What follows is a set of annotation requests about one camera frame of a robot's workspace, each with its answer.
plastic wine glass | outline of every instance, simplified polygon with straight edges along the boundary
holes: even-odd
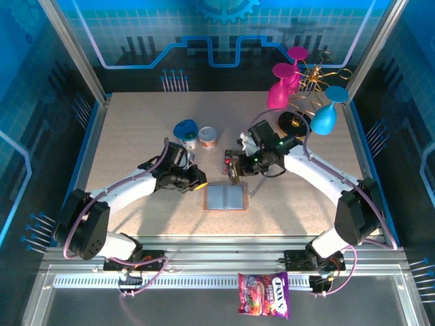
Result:
[[[293,59],[293,69],[295,71],[295,74],[284,81],[284,84],[288,87],[288,90],[290,92],[290,95],[296,93],[299,90],[299,82],[300,78],[302,77],[299,72],[299,66],[298,66],[298,60],[305,60],[308,58],[308,51],[307,49],[303,48],[302,46],[293,46],[287,51],[288,56]]]
[[[269,109],[285,109],[290,93],[284,80],[293,77],[294,68],[288,63],[279,63],[273,67],[272,72],[280,80],[269,90],[266,105]]]
[[[340,86],[330,86],[326,88],[325,95],[331,100],[329,105],[325,105],[317,110],[311,120],[311,130],[316,134],[327,135],[334,129],[337,121],[335,103],[344,103],[349,98],[349,93]]]

pink wine glass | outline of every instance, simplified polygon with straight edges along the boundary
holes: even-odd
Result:
[[[296,93],[299,90],[299,82],[302,77],[296,72],[300,72],[298,66],[298,60],[305,60],[308,58],[308,51],[302,46],[294,46],[287,51],[288,56],[293,59],[293,69],[295,74],[291,78],[284,81],[284,84],[288,87],[290,95]]]
[[[273,67],[272,72],[280,80],[269,90],[266,105],[269,109],[285,109],[290,93],[284,80],[293,77],[294,67],[288,63],[279,63]]]

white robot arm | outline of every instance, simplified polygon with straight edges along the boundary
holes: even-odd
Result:
[[[277,164],[307,180],[337,207],[334,226],[307,245],[307,255],[311,255],[311,259],[315,258],[317,261],[312,263],[314,268],[317,263],[328,259],[346,246],[360,244],[380,226],[373,210],[360,198],[359,192],[349,185],[357,185],[382,211],[379,187],[372,179],[366,178],[361,181],[340,171],[309,149],[304,149],[302,142],[294,137],[281,139],[266,120],[251,127],[249,136],[242,134],[239,144],[245,151],[239,156],[239,162],[234,167],[239,176],[265,173],[269,166]]]
[[[80,189],[71,192],[54,228],[54,239],[61,245],[68,242],[68,249],[85,260],[97,255],[129,260],[140,251],[141,244],[135,239],[107,231],[110,217],[159,189],[170,186],[184,193],[207,184],[205,173],[193,164],[192,156],[182,146],[175,143],[167,146],[164,157],[155,157],[139,165],[131,175],[117,183],[90,193]],[[156,158],[160,164],[150,169]]]

candy bag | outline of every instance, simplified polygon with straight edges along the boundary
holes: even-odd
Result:
[[[269,275],[239,274],[240,314],[289,319],[287,272]]]

black bracket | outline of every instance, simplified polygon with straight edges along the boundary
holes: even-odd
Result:
[[[328,278],[322,278],[321,276],[309,277],[310,288],[313,293],[328,292],[331,289],[332,281]]]
[[[141,261],[147,261],[154,258],[159,258],[164,256],[163,250],[142,250],[140,254],[136,255],[135,261],[133,262],[141,262]],[[158,272],[163,267],[163,261],[155,263],[148,264],[148,265],[142,265],[142,266],[125,266],[122,264],[118,264],[112,260],[106,259],[103,265],[103,270],[105,272],[121,272],[123,268],[127,267],[130,272]]]
[[[122,293],[140,289],[142,286],[143,278],[141,276],[131,276],[128,272],[118,279],[118,288]]]
[[[335,252],[320,264],[314,256],[309,255],[306,250],[286,250],[284,258],[279,260],[285,264],[287,272],[334,272],[346,270],[345,259],[341,251]]]

